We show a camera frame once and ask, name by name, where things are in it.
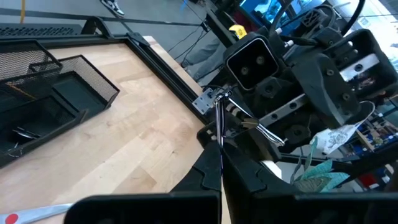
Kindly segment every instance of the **sneaker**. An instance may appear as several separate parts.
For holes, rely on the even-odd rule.
[[[108,9],[112,10],[118,16],[124,17],[124,12],[120,9],[120,7],[116,1],[112,2],[110,0],[101,0],[101,2],[104,6],[106,6]]]

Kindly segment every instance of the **floor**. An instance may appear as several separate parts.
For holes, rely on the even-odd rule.
[[[205,6],[194,4],[188,0],[118,0],[119,6],[128,19],[142,19],[151,21],[186,22],[200,24],[206,16]],[[0,0],[0,8],[21,9],[21,0]],[[79,14],[87,16],[114,17],[100,0],[27,0],[25,8],[27,11],[58,12],[65,14]],[[0,21],[5,23],[18,23],[19,16],[0,16]],[[51,24],[80,24],[84,21],[68,19],[46,19],[38,17],[26,17],[25,23],[51,23]],[[119,22],[106,22],[110,31],[114,34],[127,33],[128,30]],[[196,27],[133,24],[127,26],[141,35],[151,35],[166,50],[172,48],[177,42],[184,39],[188,34],[195,31]],[[172,57],[180,55],[189,48],[200,36],[202,28],[181,42],[169,54]],[[199,41],[195,49],[206,45],[214,38],[213,33],[207,34]],[[194,72],[198,66],[190,68]]]

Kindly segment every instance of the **yellow object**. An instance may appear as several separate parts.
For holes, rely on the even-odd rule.
[[[22,0],[21,18],[19,19],[19,23],[24,23],[24,19],[25,19],[25,0]]]
[[[248,33],[246,32],[246,29],[242,25],[233,25],[229,28],[229,31],[235,32],[235,34],[238,36],[239,40],[242,39],[245,35]]]

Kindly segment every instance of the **black bracket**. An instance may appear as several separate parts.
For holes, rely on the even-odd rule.
[[[148,41],[147,41],[145,38],[143,38],[143,37],[141,36],[140,33],[137,33],[137,32],[128,32],[128,33],[127,33],[127,36],[129,36],[130,39],[135,40],[135,41],[137,41],[137,42],[140,43],[140,44],[143,44],[143,45],[145,45],[145,46],[147,46],[147,47],[150,46],[150,44],[148,43]]]
[[[105,25],[104,21],[96,16],[93,16],[87,19],[84,27],[81,30],[81,34],[95,34],[95,30],[99,29],[103,35],[106,36],[107,39],[113,39],[114,36],[109,31],[108,27]]]

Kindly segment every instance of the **black mesh tray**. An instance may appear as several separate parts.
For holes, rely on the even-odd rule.
[[[0,42],[0,65],[0,112],[49,96],[62,68],[35,40]]]
[[[59,60],[63,65],[53,90],[78,111],[87,110],[85,119],[109,108],[119,89],[84,56]]]
[[[52,96],[3,111],[0,113],[0,167],[76,126],[83,114],[69,112]],[[38,138],[21,140],[16,133],[21,128]]]

